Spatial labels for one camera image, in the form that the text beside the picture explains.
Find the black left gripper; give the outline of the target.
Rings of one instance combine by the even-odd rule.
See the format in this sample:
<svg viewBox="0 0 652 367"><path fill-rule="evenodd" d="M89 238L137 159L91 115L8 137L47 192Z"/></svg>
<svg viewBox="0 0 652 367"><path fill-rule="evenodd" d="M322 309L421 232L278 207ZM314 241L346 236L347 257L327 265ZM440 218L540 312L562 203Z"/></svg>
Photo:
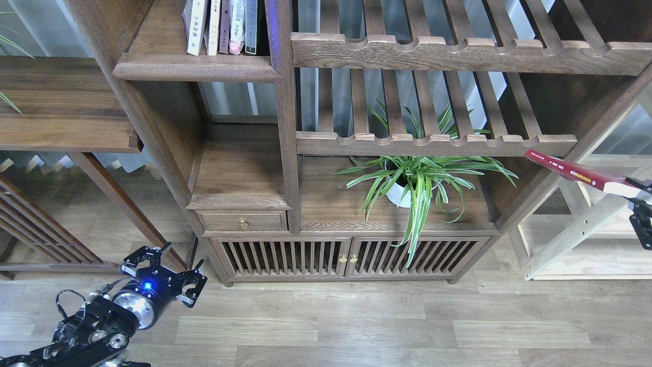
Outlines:
<svg viewBox="0 0 652 367"><path fill-rule="evenodd" d="M200 271L204 259L192 270L177 274L168 270L156 273L133 270L143 261L149 261L155 269L160 267L161 256L169 252L171 244L167 242L163 248L143 246L126 256L120 267L121 274L132 276L132 280L114 295L112 302L131 311L141 330L153 327L173 299L181 300L186 307L194 307L207 281Z"/></svg>

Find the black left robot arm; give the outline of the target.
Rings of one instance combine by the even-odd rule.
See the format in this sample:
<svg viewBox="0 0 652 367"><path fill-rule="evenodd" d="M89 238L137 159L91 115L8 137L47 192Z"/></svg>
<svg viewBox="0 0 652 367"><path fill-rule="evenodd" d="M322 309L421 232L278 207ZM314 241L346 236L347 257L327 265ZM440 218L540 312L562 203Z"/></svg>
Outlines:
<svg viewBox="0 0 652 367"><path fill-rule="evenodd" d="M160 264L169 249L144 246L126 256L121 272L127 284L114 297L108 283L84 298L68 316L62 307L52 343L26 355L2 358L2 366L138 366L126 360L128 344L138 330L153 327L176 299L193 307L207 281L198 267L175 273Z"/></svg>

